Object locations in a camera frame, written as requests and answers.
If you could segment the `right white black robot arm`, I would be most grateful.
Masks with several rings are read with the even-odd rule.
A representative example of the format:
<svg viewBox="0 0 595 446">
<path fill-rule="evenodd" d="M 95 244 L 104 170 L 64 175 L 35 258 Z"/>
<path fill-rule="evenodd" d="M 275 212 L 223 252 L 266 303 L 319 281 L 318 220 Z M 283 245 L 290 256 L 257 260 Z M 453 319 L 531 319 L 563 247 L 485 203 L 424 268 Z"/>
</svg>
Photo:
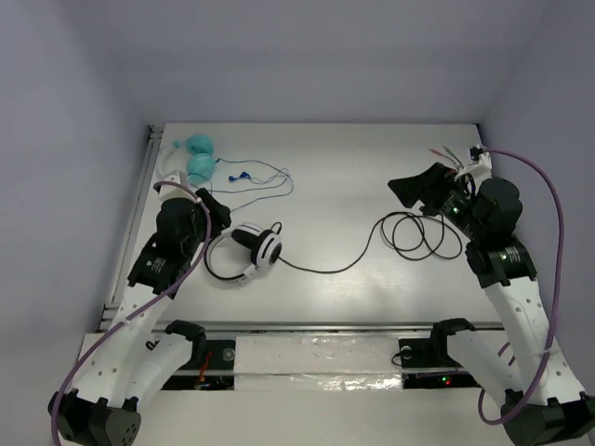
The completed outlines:
<svg viewBox="0 0 595 446">
<path fill-rule="evenodd" d="M 491 397 L 501 425 L 515 445 L 578 439 L 594 427 L 594 399 L 572 372 L 551 331 L 554 314 L 540 297 L 536 268 L 514 234 L 522 213 L 519 190 L 489 177 L 470 192 L 456 171 L 436 163 L 425 172 L 389 181 L 400 203 L 420 204 L 427 216 L 443 216 L 468 237 L 469 268 L 498 314 L 514 358 L 505 362 L 464 319 L 434 325 L 430 356 L 462 366 Z"/>
</svg>

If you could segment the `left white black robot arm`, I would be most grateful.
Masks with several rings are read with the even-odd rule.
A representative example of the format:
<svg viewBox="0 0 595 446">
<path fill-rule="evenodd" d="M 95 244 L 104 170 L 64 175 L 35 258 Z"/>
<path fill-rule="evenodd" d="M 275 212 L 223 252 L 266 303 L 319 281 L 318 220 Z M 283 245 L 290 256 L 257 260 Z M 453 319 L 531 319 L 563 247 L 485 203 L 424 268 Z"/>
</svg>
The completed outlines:
<svg viewBox="0 0 595 446">
<path fill-rule="evenodd" d="M 83 353 L 48 404 L 55 445 L 130 445 L 141 412 L 181 366 L 206 355 L 202 326 L 175 320 L 157 340 L 153 328 L 179 287 L 231 224 L 230 209 L 206 189 L 181 187 L 161 204 L 156 231 L 128 275 L 128 294 L 110 328 Z"/>
</svg>

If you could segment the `white black headphones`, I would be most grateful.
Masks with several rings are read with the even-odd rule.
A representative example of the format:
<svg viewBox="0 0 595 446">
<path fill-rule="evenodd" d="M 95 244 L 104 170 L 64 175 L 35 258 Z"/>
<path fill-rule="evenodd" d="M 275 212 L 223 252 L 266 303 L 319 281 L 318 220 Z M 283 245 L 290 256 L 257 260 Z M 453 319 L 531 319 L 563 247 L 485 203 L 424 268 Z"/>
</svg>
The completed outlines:
<svg viewBox="0 0 595 446">
<path fill-rule="evenodd" d="M 245 222 L 234 227 L 224 229 L 212 239 L 205 251 L 204 264 L 209 275 L 221 282 L 245 282 L 251 280 L 273 267 L 280 258 L 283 249 L 281 222 L 275 222 L 269 229 Z M 217 274 L 211 262 L 213 251 L 219 243 L 231 239 L 249 252 L 249 263 L 243 272 L 224 277 Z"/>
</svg>

